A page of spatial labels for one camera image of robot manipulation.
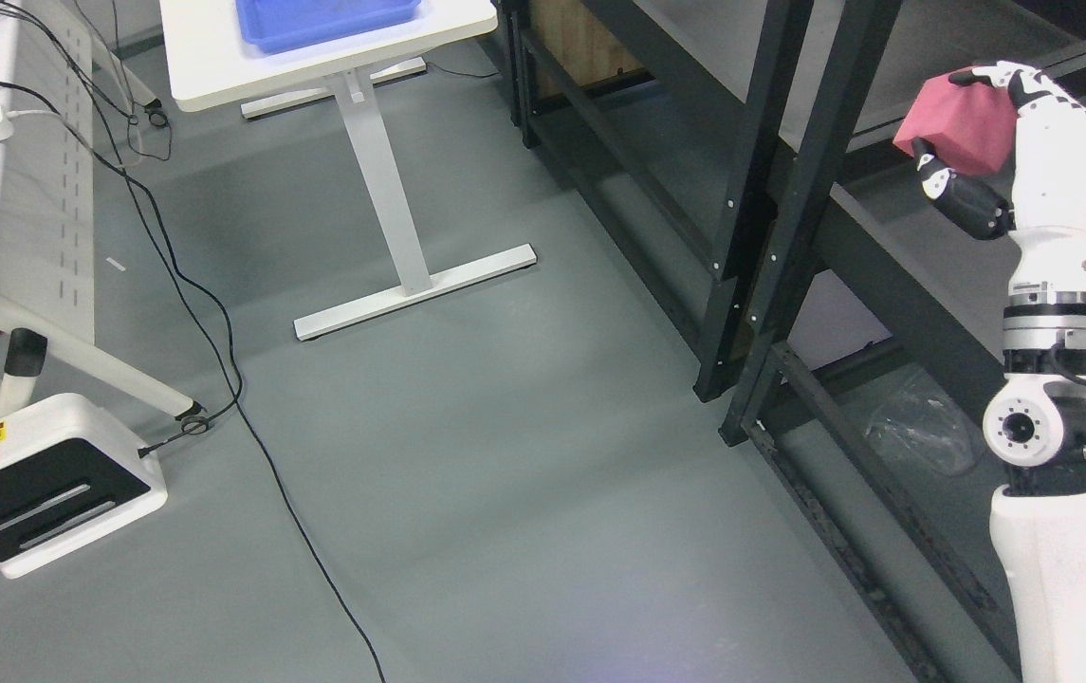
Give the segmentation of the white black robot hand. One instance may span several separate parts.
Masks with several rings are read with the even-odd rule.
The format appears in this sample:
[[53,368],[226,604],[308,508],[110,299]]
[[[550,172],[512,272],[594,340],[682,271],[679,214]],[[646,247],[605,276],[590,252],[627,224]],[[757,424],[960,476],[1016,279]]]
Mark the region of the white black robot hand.
[[912,142],[921,191],[967,236],[1009,237],[1021,256],[1011,298],[1086,298],[1086,107],[1036,66],[1010,61],[949,74],[985,83],[1016,109],[1015,146],[994,175],[950,168],[922,138]]

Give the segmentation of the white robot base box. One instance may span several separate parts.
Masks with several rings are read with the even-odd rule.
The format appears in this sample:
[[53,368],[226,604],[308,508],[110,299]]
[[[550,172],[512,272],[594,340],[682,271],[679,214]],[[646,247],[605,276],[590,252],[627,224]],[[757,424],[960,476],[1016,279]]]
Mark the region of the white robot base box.
[[74,393],[31,399],[45,336],[14,329],[0,392],[0,572],[15,579],[156,511],[151,447]]

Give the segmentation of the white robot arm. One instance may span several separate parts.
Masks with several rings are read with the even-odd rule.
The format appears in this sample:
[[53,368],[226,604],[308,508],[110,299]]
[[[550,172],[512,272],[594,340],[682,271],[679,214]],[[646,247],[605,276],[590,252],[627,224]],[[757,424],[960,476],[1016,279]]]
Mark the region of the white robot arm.
[[1086,682],[1086,291],[1003,309],[1003,388],[982,416],[1007,481],[989,531],[1024,682]]

